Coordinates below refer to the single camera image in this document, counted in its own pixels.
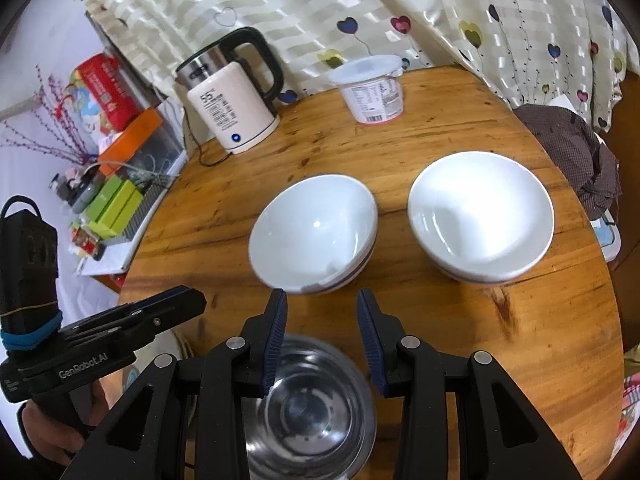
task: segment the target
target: white plastic lid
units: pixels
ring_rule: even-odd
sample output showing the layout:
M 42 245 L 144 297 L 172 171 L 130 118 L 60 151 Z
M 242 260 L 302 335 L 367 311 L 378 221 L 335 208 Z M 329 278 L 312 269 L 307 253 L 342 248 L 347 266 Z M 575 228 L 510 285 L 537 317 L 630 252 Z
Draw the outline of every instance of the white plastic lid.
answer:
M 335 85 L 350 85 L 383 75 L 401 75 L 402 58 L 393 54 L 380 54 L 349 61 L 329 72 L 329 81 Z

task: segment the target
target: stainless steel bowl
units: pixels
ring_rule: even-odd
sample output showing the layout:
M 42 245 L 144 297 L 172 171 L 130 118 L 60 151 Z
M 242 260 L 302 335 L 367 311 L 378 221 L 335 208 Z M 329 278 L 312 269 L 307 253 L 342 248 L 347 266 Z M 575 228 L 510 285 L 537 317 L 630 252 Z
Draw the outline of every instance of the stainless steel bowl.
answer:
M 376 437 L 371 390 L 351 360 L 318 339 L 287 334 L 264 399 L 243 399 L 253 480 L 352 478 Z

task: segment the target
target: white bowl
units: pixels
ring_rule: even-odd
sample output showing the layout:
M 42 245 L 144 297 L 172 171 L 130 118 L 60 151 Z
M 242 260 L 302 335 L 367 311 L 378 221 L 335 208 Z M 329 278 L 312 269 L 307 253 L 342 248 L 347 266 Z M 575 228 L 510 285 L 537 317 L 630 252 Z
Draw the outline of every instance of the white bowl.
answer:
M 462 281 L 516 278 L 542 259 L 554 234 L 545 187 L 495 153 L 455 153 L 425 168 L 409 192 L 407 213 L 424 251 Z
M 303 180 L 258 217 L 249 261 L 260 280 L 291 294 L 335 290 L 362 271 L 378 228 L 373 195 L 339 174 Z

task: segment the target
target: brown checkered cloth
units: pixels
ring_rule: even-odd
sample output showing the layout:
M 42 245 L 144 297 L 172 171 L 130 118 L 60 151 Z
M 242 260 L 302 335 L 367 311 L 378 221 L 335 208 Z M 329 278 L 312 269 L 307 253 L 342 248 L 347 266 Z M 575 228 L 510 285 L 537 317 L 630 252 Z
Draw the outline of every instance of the brown checkered cloth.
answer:
M 566 108 L 524 105 L 514 111 L 574 188 L 589 220 L 621 194 L 618 160 L 580 116 Z

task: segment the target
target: wooden table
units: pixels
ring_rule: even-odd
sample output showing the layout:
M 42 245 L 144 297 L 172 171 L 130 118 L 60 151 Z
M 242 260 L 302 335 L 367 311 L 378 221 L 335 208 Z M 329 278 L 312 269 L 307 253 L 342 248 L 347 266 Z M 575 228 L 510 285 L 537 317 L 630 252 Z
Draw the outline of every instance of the wooden table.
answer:
M 282 112 L 267 140 L 220 166 L 192 160 L 164 199 L 129 271 L 122 301 L 178 284 L 209 301 L 181 330 L 204 353 L 262 311 L 269 289 L 253 274 L 248 236 L 287 186 L 321 173 L 361 180 L 380 211 L 373 257 L 357 279 L 325 296 L 290 296 L 287 330 L 323 339 L 366 371 L 355 317 L 357 291 L 371 287 L 382 309 L 439 351 L 494 354 L 544 416 L 585 479 L 606 466 L 622 400 L 622 340 L 609 273 L 593 230 L 564 176 L 510 110 L 465 70 L 402 77 L 405 112 L 381 126 L 357 124 L 337 91 Z M 207 158 L 215 159 L 217 147 Z M 491 150 L 532 170 L 556 212 L 541 263 L 513 283 L 484 287 L 445 277 L 418 246 L 406 215 L 412 182 L 450 153 Z M 457 475 L 450 412 L 450 472 Z M 390 480 L 401 401 L 376 397 L 378 438 L 357 478 Z

